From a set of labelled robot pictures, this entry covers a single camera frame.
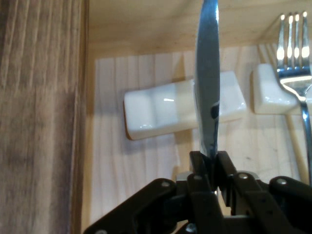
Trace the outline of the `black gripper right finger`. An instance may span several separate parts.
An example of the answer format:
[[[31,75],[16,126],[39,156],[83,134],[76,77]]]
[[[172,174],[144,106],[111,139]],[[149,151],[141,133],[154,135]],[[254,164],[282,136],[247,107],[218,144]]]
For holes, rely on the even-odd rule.
[[[249,172],[239,172],[229,155],[216,157],[216,185],[232,215],[248,215],[265,234],[310,234],[312,188],[287,176],[264,183]]]

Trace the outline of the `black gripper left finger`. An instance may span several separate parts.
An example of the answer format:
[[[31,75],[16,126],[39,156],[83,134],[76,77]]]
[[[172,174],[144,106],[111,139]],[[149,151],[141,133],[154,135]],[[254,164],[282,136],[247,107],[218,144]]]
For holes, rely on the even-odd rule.
[[[226,225],[215,195],[217,157],[190,153],[186,180],[156,179],[89,226],[86,234],[169,234],[183,220],[198,234],[224,234]]]

